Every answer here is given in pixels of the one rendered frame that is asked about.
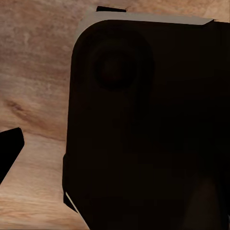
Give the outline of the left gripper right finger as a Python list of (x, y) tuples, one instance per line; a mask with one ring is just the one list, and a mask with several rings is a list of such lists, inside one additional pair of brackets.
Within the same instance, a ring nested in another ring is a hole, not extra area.
[(230, 129), (219, 128), (215, 144), (230, 165)]

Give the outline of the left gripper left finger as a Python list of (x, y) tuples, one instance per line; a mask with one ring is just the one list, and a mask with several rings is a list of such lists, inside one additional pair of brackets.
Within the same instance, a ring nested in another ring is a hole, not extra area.
[(22, 130), (18, 127), (0, 133), (0, 184), (24, 146)]

